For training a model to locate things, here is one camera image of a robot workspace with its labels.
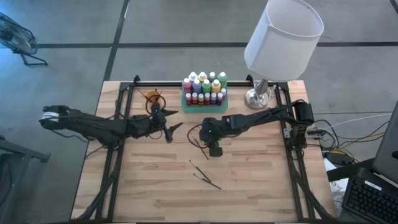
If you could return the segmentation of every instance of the lamp base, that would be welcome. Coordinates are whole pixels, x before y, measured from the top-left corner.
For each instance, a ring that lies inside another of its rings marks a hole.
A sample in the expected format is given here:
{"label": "lamp base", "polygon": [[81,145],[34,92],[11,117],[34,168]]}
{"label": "lamp base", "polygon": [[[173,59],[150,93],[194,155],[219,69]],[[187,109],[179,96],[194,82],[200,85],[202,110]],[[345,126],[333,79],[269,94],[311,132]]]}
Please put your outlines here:
{"label": "lamp base", "polygon": [[264,109],[268,103],[268,95],[267,93],[257,95],[256,90],[251,89],[246,93],[246,96],[244,96],[244,102],[250,109],[261,110]]}

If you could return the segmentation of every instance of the white lampshade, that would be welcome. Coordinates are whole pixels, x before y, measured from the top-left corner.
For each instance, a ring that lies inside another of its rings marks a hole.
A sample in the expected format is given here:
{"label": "white lampshade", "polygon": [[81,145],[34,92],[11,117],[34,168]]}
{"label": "white lampshade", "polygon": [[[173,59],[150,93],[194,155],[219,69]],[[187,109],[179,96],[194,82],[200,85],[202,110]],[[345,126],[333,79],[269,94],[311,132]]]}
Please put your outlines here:
{"label": "white lampshade", "polygon": [[253,73],[274,82],[298,78],[323,33],[315,10],[301,0],[269,0],[244,51]]}

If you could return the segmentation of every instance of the gray floor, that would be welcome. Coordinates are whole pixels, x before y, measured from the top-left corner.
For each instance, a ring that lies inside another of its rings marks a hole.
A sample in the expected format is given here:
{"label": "gray floor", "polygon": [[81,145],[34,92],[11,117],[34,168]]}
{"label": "gray floor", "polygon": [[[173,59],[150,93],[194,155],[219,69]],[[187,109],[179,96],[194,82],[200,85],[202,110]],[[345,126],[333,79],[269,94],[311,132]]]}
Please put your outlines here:
{"label": "gray floor", "polygon": [[[124,0],[3,0],[0,11],[34,32],[40,44],[112,43]],[[389,0],[308,0],[325,23],[321,42],[398,41],[398,13]],[[266,0],[132,0],[120,43],[247,42]],[[119,49],[110,80],[180,80],[195,71],[225,71],[239,80],[248,70],[243,48]],[[50,152],[33,162],[14,223],[68,220],[86,146],[42,129],[45,105],[94,113],[111,49],[39,49],[48,67],[28,68],[0,49],[0,133]],[[301,79],[317,119],[332,124],[391,112],[398,100],[398,47],[318,47]],[[360,137],[388,120],[365,119],[336,127]],[[359,159],[373,157],[379,141],[354,144]]]}

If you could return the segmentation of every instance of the paint bottle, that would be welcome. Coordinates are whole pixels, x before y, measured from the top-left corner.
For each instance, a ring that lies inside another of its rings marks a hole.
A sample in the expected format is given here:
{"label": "paint bottle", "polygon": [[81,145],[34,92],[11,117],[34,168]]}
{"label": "paint bottle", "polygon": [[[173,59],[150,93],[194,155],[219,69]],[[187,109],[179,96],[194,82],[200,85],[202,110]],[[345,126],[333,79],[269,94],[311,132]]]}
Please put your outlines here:
{"label": "paint bottle", "polygon": [[210,74],[209,74],[209,76],[207,78],[212,83],[216,79],[216,73],[215,72],[210,72]]}
{"label": "paint bottle", "polygon": [[218,80],[214,80],[211,84],[211,92],[212,93],[219,93],[221,90],[221,83]]}
{"label": "paint bottle", "polygon": [[224,96],[222,93],[217,94],[217,104],[221,104],[223,102]]}
{"label": "paint bottle", "polygon": [[198,75],[195,72],[191,72],[191,74],[189,74],[188,76],[189,80],[191,82],[195,81],[196,79],[198,79]]}
{"label": "paint bottle", "polygon": [[184,78],[184,81],[182,82],[182,88],[184,89],[185,93],[192,92],[192,82],[189,80],[189,78]]}
{"label": "paint bottle", "polygon": [[192,104],[198,103],[198,93],[192,93]]}
{"label": "paint bottle", "polygon": [[212,93],[210,98],[210,103],[215,104],[217,102],[217,93]]}
{"label": "paint bottle", "polygon": [[200,94],[198,95],[198,104],[199,104],[199,105],[203,105],[204,102],[205,102],[205,96],[203,96],[203,94],[200,93]]}
{"label": "paint bottle", "polygon": [[187,102],[187,105],[191,104],[191,101],[192,101],[191,93],[185,94],[185,101]]}
{"label": "paint bottle", "polygon": [[210,104],[210,93],[205,93],[205,104]]}
{"label": "paint bottle", "polygon": [[221,83],[221,87],[224,88],[224,86],[226,85],[226,78],[227,78],[225,72],[220,72],[217,78]]}
{"label": "paint bottle", "polygon": [[211,92],[211,84],[208,79],[205,79],[201,84],[201,92],[202,93],[210,93]]}
{"label": "paint bottle", "polygon": [[205,80],[207,79],[206,73],[205,73],[205,72],[199,73],[198,79],[199,79],[199,81],[201,81],[201,82],[205,81]]}
{"label": "paint bottle", "polygon": [[223,99],[225,99],[225,96],[226,96],[226,88],[222,88],[221,91],[220,91],[220,93],[223,94]]}
{"label": "paint bottle", "polygon": [[193,81],[192,83],[192,88],[193,88],[193,92],[195,93],[201,93],[201,84],[199,79],[196,79],[195,81]]}

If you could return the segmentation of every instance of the black keyboard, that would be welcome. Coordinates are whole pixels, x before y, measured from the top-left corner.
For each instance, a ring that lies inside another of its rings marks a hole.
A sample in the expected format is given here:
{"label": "black keyboard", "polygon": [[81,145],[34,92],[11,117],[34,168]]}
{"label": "black keyboard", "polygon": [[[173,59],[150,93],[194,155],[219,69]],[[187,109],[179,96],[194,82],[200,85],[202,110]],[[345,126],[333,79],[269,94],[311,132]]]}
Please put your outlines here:
{"label": "black keyboard", "polygon": [[398,189],[360,169],[348,181],[343,208],[372,223],[398,224]]}

